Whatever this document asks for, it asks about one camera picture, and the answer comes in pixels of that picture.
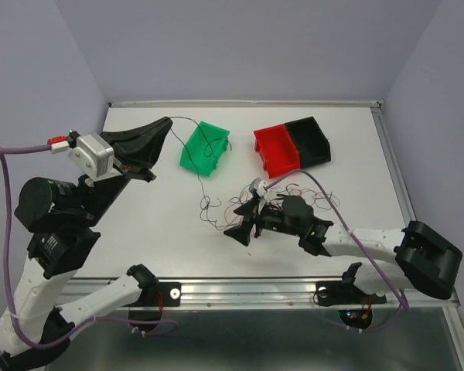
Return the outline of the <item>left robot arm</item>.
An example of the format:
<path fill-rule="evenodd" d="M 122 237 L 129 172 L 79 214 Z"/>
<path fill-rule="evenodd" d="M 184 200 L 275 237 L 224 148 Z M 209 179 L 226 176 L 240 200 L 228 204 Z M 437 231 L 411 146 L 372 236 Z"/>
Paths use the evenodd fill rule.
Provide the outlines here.
<path fill-rule="evenodd" d="M 78 332 L 134 303 L 164 305 L 157 277 L 134 265 L 104 288 L 66 305 L 57 300 L 82 268 L 100 234 L 95 226 L 131 180 L 151 182 L 172 120 L 163 117 L 127 131 L 49 139 L 25 153 L 66 152 L 82 169 L 77 183 L 43 177 L 24 184 L 17 204 L 6 206 L 32 235 L 22 276 L 5 288 L 0 318 L 0 368 L 34 370 L 58 359 Z"/>

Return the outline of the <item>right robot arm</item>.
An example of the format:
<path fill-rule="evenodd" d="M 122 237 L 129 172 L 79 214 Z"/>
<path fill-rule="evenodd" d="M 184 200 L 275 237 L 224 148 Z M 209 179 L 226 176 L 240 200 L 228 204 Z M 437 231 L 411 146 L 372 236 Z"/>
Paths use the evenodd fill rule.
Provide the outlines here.
<path fill-rule="evenodd" d="M 340 283 L 348 301 L 407 289 L 441 300 L 452 296 L 462 251 L 423 222 L 412 220 L 404 229 L 351 230 L 316 217 L 300 196 L 271 202 L 254 197 L 234 212 L 242 220 L 224 233 L 245 246 L 268 230 L 298 237 L 312 256 L 355 257 Z"/>

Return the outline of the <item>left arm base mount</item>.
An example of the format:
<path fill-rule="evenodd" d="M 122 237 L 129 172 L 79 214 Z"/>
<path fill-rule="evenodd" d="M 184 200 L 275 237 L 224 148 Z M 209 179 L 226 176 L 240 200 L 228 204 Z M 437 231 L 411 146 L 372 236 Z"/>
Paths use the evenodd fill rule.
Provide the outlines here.
<path fill-rule="evenodd" d="M 160 281 L 156 286 L 145 288 L 138 299 L 127 307 L 175 308 L 180 306 L 182 284 L 178 281 Z"/>

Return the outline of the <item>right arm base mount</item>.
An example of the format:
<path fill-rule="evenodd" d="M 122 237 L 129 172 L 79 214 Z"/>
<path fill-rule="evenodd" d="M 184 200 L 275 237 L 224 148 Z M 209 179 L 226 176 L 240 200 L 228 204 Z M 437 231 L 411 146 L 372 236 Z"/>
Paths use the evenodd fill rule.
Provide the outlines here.
<path fill-rule="evenodd" d="M 322 307 L 385 304 L 387 302 L 385 294 L 382 296 L 365 294 L 355 286 L 356 273 L 362 265 L 360 262 L 351 264 L 338 281 L 318 281 L 312 295 L 313 303 Z"/>

